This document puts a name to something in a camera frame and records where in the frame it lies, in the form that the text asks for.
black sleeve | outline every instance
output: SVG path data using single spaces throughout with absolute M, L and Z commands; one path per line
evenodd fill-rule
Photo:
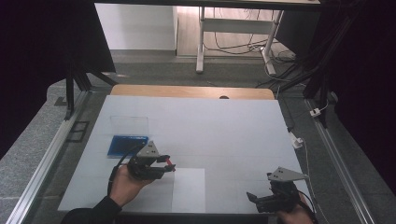
M 109 197 L 105 197 L 94 208 L 77 208 L 68 212 L 61 224 L 110 224 L 121 208 Z

metal bracket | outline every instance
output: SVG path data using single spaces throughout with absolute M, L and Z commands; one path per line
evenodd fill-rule
M 298 172 L 288 170 L 283 167 L 278 167 L 273 173 L 268 175 L 269 180 L 274 180 L 278 182 L 287 182 L 301 179 L 308 179 L 308 175 L 303 175 Z
M 160 153 L 155 147 L 153 141 L 149 141 L 147 145 L 145 145 L 140 151 L 137 153 L 137 157 L 139 158 L 158 158 L 160 157 Z

white tabletop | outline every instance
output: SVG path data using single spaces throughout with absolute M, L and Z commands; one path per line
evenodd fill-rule
M 114 116 L 148 118 L 150 140 L 177 165 L 123 212 L 257 214 L 247 191 L 272 195 L 266 173 L 278 166 L 301 172 L 278 101 L 110 95 L 59 210 L 94 207 L 106 195 L 118 162 L 106 155 Z M 308 194 L 304 181 L 295 184 Z

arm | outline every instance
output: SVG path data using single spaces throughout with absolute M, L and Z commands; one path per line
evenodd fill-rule
M 121 208 L 133 200 L 139 191 L 152 180 L 136 180 L 132 178 L 125 165 L 117 171 L 110 195 L 106 196 L 94 208 L 77 208 L 66 214 L 62 224 L 112 223 Z
M 300 193 L 300 199 L 306 204 L 303 194 Z M 311 217 L 300 205 L 296 205 L 289 213 L 277 211 L 276 215 L 284 224 L 313 224 Z

hand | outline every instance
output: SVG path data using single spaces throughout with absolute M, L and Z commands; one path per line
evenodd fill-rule
M 126 165 L 122 165 L 117 171 L 111 188 L 110 198 L 123 207 L 133 200 L 139 191 L 153 180 L 137 180 L 129 175 Z
M 300 199 L 306 204 L 305 198 L 301 193 Z M 298 204 L 291 212 L 287 213 L 285 211 L 278 211 L 276 212 L 276 215 L 282 220 L 284 224 L 313 224 L 308 213 Z

